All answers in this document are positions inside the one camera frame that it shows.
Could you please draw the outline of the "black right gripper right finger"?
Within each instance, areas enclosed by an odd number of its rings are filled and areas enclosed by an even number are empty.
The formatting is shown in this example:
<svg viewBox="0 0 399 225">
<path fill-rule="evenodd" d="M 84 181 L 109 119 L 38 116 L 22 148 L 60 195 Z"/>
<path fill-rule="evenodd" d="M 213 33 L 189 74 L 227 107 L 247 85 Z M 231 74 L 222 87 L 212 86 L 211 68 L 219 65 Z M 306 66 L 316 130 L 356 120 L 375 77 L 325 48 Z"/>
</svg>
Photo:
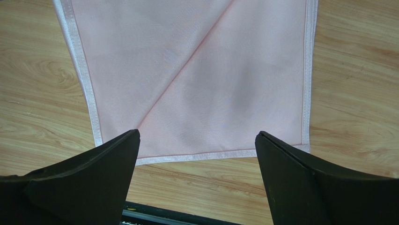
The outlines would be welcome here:
<svg viewBox="0 0 399 225">
<path fill-rule="evenodd" d="M 398 224 L 397 178 L 328 162 L 264 131 L 255 146 L 274 224 Z"/>
</svg>

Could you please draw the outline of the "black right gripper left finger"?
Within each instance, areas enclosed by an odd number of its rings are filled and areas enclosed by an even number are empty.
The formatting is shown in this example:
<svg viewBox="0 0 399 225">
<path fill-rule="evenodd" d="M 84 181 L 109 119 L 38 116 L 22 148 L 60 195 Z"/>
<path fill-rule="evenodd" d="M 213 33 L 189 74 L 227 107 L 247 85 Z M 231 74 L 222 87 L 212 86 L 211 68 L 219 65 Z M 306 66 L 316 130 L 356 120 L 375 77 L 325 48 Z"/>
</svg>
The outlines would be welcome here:
<svg viewBox="0 0 399 225">
<path fill-rule="evenodd" d="M 3 225 L 117 225 L 140 146 L 140 133 L 116 138 L 59 163 L 0 179 Z"/>
</svg>

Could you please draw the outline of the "pink cloth napkin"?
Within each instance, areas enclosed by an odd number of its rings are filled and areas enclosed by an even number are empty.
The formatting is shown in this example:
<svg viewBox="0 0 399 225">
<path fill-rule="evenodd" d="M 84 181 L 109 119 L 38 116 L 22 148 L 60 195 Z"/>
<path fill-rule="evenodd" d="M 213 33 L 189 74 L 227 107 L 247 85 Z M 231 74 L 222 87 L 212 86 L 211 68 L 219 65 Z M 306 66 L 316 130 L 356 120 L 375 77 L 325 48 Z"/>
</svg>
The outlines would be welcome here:
<svg viewBox="0 0 399 225">
<path fill-rule="evenodd" d="M 316 0 L 55 0 L 94 143 L 140 132 L 138 165 L 310 151 Z"/>
</svg>

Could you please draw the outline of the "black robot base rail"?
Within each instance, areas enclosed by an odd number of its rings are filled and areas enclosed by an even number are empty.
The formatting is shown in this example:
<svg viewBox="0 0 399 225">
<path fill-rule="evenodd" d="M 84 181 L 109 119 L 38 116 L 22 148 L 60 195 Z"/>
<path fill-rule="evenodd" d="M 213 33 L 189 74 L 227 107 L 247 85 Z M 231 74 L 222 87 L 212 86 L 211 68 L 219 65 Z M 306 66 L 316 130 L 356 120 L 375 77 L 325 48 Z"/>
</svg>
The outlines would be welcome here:
<svg viewBox="0 0 399 225">
<path fill-rule="evenodd" d="M 231 222 L 125 202 L 121 225 L 231 225 Z"/>
</svg>

